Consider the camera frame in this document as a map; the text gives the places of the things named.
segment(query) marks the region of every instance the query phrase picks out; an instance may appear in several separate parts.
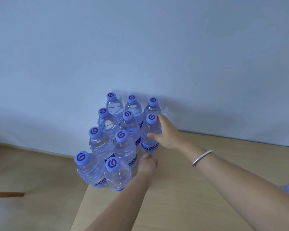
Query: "clear plastic bottle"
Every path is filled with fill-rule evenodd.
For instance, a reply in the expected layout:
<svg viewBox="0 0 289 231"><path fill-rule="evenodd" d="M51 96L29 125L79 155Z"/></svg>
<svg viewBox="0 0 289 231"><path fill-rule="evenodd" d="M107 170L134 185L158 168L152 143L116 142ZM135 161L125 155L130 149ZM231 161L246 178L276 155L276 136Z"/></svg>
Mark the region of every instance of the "clear plastic bottle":
<svg viewBox="0 0 289 231"><path fill-rule="evenodd" d="M141 105L137 102L137 97L135 95L130 95L127 98L127 103L125 105L124 110L130 110L134 114L134 118L136 119L137 123L139 124L140 128L142 127L142 108Z"/></svg>
<svg viewBox="0 0 289 231"><path fill-rule="evenodd" d="M141 148L144 151L148 151L149 154L152 154L158 148L159 144L154 139L147 137L147 134L155 133L160 135L162 133L162 127L158 122L156 114L151 113L147 115L147 120L144 122L140 133Z"/></svg>
<svg viewBox="0 0 289 231"><path fill-rule="evenodd" d="M117 96L114 92L107 94L106 109L108 109L110 114L115 116L118 123L120 124L122 121L122 113L124 112L124 107L119 99L117 99Z"/></svg>
<svg viewBox="0 0 289 231"><path fill-rule="evenodd" d="M115 156L112 139L100 127L96 126L89 129L89 136L89 146L93 153L99 155L104 161Z"/></svg>
<svg viewBox="0 0 289 231"><path fill-rule="evenodd" d="M121 122L120 128L125 130L133 139L136 147L140 146L140 126L130 110L123 112L123 121Z"/></svg>
<svg viewBox="0 0 289 231"><path fill-rule="evenodd" d="M105 178L111 188L122 191L133 178L128 164L117 157L106 161Z"/></svg>
<svg viewBox="0 0 289 231"><path fill-rule="evenodd" d="M158 106L158 99L156 97L151 97L149 99L149 103L144 109L143 122L147 120L147 115L149 113L154 113L154 114L162 113L161 108Z"/></svg>
<svg viewBox="0 0 289 231"><path fill-rule="evenodd" d="M86 183L97 188L106 186L105 162L100 156L81 151L74 160L77 164L77 173Z"/></svg>
<svg viewBox="0 0 289 231"><path fill-rule="evenodd" d="M116 132L120 130L117 119L112 116L106 108L99 109L98 114L99 120L97 121L97 125L115 141Z"/></svg>
<svg viewBox="0 0 289 231"><path fill-rule="evenodd" d="M137 161L137 149L133 139L127 132L120 130L116 133L116 140L113 143L115 157L124 160L131 168Z"/></svg>

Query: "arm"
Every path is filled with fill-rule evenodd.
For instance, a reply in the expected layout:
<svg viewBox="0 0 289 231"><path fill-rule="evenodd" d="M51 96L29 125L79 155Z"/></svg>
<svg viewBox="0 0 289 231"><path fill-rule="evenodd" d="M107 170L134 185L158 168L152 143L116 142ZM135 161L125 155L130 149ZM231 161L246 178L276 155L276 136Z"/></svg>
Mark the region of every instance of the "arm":
<svg viewBox="0 0 289 231"><path fill-rule="evenodd" d="M161 145L177 149L190 162L207 150L185 141L162 114L162 134L150 133ZM267 180L210 153L196 167L254 230L289 230L289 194Z"/></svg>
<svg viewBox="0 0 289 231"><path fill-rule="evenodd" d="M158 161L145 153L139 161L138 173L85 231L129 231L139 213Z"/></svg>

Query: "light wood tabletop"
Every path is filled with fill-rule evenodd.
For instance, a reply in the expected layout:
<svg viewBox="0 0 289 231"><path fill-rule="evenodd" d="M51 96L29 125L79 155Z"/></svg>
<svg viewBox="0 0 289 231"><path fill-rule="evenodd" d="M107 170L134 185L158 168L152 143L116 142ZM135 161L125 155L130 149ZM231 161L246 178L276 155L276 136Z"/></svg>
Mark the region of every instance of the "light wood tabletop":
<svg viewBox="0 0 289 231"><path fill-rule="evenodd" d="M289 183L289 147L183 132L199 144L280 186ZM139 148L138 158L143 155ZM191 163L175 150L159 146L159 167L134 231L252 230ZM109 186L88 186L71 231L84 230L116 197Z"/></svg>

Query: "bracelet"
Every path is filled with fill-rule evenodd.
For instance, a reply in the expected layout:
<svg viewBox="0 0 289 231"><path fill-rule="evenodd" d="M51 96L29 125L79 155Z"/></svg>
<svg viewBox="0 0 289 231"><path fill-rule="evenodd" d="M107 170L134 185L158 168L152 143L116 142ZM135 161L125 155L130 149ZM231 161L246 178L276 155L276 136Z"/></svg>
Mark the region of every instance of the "bracelet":
<svg viewBox="0 0 289 231"><path fill-rule="evenodd" d="M204 158L206 155L208 155L209 153L211 153L213 150L208 150L205 153L203 153L200 157L198 157L197 160L194 161L194 163L192 163L192 167L196 166L196 164L202 159Z"/></svg>

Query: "plastic bottle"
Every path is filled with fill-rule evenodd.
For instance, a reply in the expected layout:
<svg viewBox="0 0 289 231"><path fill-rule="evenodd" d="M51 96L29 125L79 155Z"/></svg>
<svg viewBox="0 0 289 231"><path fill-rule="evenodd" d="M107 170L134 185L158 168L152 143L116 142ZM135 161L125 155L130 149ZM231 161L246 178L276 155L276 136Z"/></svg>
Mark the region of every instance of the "plastic bottle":
<svg viewBox="0 0 289 231"><path fill-rule="evenodd" d="M120 128L125 130L133 139L136 147L140 146L140 126L130 110L123 112L123 121L121 122Z"/></svg>
<svg viewBox="0 0 289 231"><path fill-rule="evenodd" d="M144 109L143 122L147 120L147 115L149 113L154 113L154 114L162 113L161 108L158 106L158 99L156 97L151 97L149 99L149 103Z"/></svg>
<svg viewBox="0 0 289 231"><path fill-rule="evenodd" d="M111 188L122 191L132 179L131 168L117 157L106 161L105 178Z"/></svg>
<svg viewBox="0 0 289 231"><path fill-rule="evenodd" d="M106 108L99 109L98 114L99 120L97 121L97 125L115 141L116 132L120 130L117 119L112 116Z"/></svg>
<svg viewBox="0 0 289 231"><path fill-rule="evenodd" d="M77 164L77 173L88 184L100 188L106 186L105 178L105 162L94 154L86 151L81 151L75 156Z"/></svg>
<svg viewBox="0 0 289 231"><path fill-rule="evenodd" d="M144 122L143 127L141 128L141 148L144 151L148 151L149 154L152 154L158 148L158 142L154 139L147 137L148 133L162 133L161 124L158 122L158 117L156 114L148 114L147 120Z"/></svg>
<svg viewBox="0 0 289 231"><path fill-rule="evenodd" d="M137 102L137 97L135 95L130 95L127 98L127 103L124 110L130 110L134 114L134 118L136 119L137 123L139 124L140 128L142 127L142 108L141 105Z"/></svg>
<svg viewBox="0 0 289 231"><path fill-rule="evenodd" d="M96 126L89 129L89 136L89 146L93 153L99 155L104 161L115 156L112 139L100 127Z"/></svg>
<svg viewBox="0 0 289 231"><path fill-rule="evenodd" d="M120 130L116 133L116 140L113 143L113 151L115 157L124 160L131 168L136 164L136 145L125 130Z"/></svg>
<svg viewBox="0 0 289 231"><path fill-rule="evenodd" d="M117 96L114 92L107 94L106 109L108 109L110 114L115 116L118 123L120 124L122 121L122 113L124 112L124 107L123 104L117 99Z"/></svg>

